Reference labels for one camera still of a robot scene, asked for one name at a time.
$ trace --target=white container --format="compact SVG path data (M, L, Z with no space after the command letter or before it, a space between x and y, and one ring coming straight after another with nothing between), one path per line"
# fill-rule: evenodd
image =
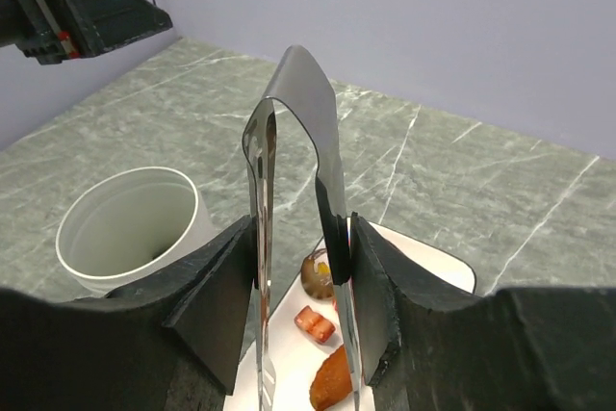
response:
M56 236L63 267L102 296L199 249L216 235L203 197L167 167L121 172L90 188Z

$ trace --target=marble countertop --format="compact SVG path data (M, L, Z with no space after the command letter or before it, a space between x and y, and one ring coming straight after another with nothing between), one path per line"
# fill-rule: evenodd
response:
M56 261L59 222L83 191L128 168L186 172L219 229L247 214L240 138L274 68L182 39L0 153L0 285L85 295ZM616 284L616 163L334 86L349 211L465 260L480 295ZM274 303L321 234L314 151L282 107L278 132Z

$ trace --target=shiny metal surface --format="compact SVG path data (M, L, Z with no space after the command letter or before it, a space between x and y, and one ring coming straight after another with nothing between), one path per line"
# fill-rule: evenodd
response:
M299 45L291 46L285 52L244 131L244 154L252 166L249 172L250 189L252 202L256 204L253 207L253 216L260 230L257 233L260 250L260 288L262 288L262 281L270 281L267 277L271 265L270 248L264 243L270 244L271 240L269 236L268 241L263 230L271 231L272 202L271 187L268 186L268 182L264 181L263 176L271 173L269 179L273 180L276 140L275 115L272 105L274 100L282 103L293 113L317 152L318 169L315 179L317 203L334 283L334 294L338 302L346 357L351 372L355 409L359 409L362 373L357 321L350 286L347 206L338 138L336 94L319 64L305 48ZM264 294L264 290L261 290L262 303L266 303L267 307L262 307L259 311L261 329L258 336L261 336L261 341L258 337L258 371L263 367L263 362L266 361L264 358L267 357L269 288L266 292ZM261 396L262 374L259 374L259 377Z
M257 380L259 410L270 411L276 388L276 371L269 354L271 234L273 213L273 175L276 155L276 117L271 100L263 100L244 128L242 147L248 161L250 214L257 244L255 297Z

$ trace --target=wall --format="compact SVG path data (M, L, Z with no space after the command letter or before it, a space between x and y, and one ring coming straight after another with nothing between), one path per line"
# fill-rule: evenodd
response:
M166 7L165 0L157 4ZM14 46L0 49L0 149L175 40L175 31L168 31L95 59L50 66L24 58Z
M614 0L167 0L181 35L616 159Z

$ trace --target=yellow spot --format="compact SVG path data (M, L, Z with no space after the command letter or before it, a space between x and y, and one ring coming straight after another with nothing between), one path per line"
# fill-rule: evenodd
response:
M329 267L325 262L319 262L317 264L317 273L318 274L329 274Z

